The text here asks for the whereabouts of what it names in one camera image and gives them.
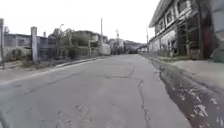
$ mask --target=sky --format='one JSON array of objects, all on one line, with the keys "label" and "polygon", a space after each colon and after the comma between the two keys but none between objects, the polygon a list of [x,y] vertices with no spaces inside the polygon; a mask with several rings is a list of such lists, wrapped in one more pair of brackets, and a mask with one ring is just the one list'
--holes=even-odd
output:
[{"label": "sky", "polygon": [[[54,28],[62,30],[90,30],[103,34],[146,43],[146,31],[159,0],[0,0],[0,18],[4,18],[10,33],[30,34],[36,26],[38,36]],[[154,30],[148,29],[149,37]]]}]

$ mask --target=road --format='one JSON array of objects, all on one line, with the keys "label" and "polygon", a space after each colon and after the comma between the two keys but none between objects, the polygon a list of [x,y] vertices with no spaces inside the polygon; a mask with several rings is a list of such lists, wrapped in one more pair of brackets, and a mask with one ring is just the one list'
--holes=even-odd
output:
[{"label": "road", "polygon": [[190,128],[159,72],[139,55],[51,70],[0,85],[2,128]]}]

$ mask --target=sidewalk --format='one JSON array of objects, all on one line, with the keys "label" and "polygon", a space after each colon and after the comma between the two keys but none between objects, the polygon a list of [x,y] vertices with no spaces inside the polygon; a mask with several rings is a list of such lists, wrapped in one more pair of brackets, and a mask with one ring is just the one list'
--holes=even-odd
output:
[{"label": "sidewalk", "polygon": [[224,89],[224,64],[209,61],[177,61],[170,63],[191,74],[195,78],[210,86]]},{"label": "sidewalk", "polygon": [[13,79],[17,79],[17,78],[21,78],[21,77],[25,77],[28,75],[48,71],[53,68],[62,68],[62,67],[69,66],[69,65],[84,63],[84,62],[88,62],[88,61],[94,61],[94,60],[103,59],[103,58],[105,58],[105,57],[77,60],[77,61],[67,62],[67,63],[63,63],[63,64],[58,64],[56,66],[46,67],[46,68],[41,68],[41,69],[36,69],[36,70],[33,67],[21,68],[20,67],[21,64],[19,62],[11,62],[11,63],[6,64],[5,70],[2,70],[2,67],[0,67],[0,83],[6,82],[9,80],[13,80]]}]

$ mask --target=wet pavement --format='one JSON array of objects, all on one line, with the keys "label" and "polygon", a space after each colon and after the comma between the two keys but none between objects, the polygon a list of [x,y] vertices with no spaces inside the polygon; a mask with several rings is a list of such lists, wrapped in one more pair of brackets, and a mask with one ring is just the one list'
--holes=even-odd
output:
[{"label": "wet pavement", "polygon": [[224,93],[217,88],[201,85],[181,72],[152,64],[160,70],[170,98],[184,113],[192,128],[224,127]]}]

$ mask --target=window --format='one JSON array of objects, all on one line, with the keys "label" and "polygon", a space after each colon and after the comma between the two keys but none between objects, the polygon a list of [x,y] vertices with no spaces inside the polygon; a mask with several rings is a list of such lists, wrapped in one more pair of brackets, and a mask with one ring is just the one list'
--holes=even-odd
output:
[{"label": "window", "polygon": [[161,21],[159,22],[159,31],[162,31],[164,28],[165,28],[164,21],[161,20]]},{"label": "window", "polygon": [[5,46],[13,46],[13,41],[11,39],[8,39],[5,43]]},{"label": "window", "polygon": [[187,8],[187,0],[179,0],[177,2],[178,13],[183,12]]},{"label": "window", "polygon": [[173,21],[173,16],[171,11],[169,11],[166,15],[166,23],[169,24],[171,21]]},{"label": "window", "polygon": [[18,42],[19,46],[25,46],[25,41],[23,39],[20,39]]}]

